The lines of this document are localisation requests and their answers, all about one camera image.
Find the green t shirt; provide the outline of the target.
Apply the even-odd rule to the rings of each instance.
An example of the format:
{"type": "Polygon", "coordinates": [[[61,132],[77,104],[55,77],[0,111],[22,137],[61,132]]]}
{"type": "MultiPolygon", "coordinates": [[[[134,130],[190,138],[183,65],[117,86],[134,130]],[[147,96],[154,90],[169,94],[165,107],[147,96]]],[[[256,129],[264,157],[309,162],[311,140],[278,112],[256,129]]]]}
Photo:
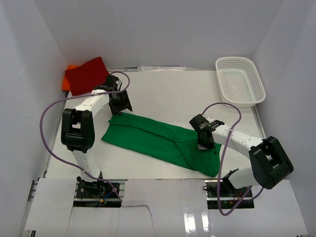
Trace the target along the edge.
{"type": "Polygon", "coordinates": [[[216,177],[220,167],[220,144],[198,149],[194,130],[151,118],[123,113],[113,115],[102,141],[124,149],[216,177]]]}

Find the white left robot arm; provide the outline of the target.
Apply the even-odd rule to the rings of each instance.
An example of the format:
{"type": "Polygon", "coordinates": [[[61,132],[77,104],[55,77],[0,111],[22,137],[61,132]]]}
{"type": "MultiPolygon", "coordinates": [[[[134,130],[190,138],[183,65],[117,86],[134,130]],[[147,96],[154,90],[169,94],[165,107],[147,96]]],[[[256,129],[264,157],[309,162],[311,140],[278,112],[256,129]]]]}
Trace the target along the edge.
{"type": "Polygon", "coordinates": [[[121,116],[126,109],[132,111],[127,91],[121,86],[121,80],[111,73],[105,83],[96,86],[79,105],[63,111],[61,142],[83,169],[81,179],[87,182],[103,178],[92,150],[95,142],[94,117],[105,105],[109,105],[112,115],[121,116]]]}

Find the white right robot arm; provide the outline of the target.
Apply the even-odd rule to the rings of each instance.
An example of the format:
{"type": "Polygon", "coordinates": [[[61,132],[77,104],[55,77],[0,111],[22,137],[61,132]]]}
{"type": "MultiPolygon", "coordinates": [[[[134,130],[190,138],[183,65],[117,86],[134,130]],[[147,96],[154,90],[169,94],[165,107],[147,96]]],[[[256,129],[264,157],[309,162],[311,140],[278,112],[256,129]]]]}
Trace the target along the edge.
{"type": "MultiPolygon", "coordinates": [[[[219,120],[211,120],[199,114],[190,120],[197,132],[198,145],[204,149],[225,145],[231,129],[219,120]]],[[[251,167],[235,169],[223,178],[223,184],[230,190],[260,185],[270,190],[294,171],[294,166],[279,140],[273,136],[266,139],[252,137],[239,131],[232,131],[228,148],[244,155],[251,167]]]]}

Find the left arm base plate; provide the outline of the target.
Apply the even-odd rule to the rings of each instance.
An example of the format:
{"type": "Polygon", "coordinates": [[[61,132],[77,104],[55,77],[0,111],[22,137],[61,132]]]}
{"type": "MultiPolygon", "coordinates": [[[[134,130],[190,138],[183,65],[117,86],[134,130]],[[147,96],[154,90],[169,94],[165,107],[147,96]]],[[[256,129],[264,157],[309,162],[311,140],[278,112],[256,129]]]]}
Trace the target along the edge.
{"type": "Polygon", "coordinates": [[[88,182],[77,177],[73,207],[120,208],[123,197],[123,183],[103,181],[88,182]]]}

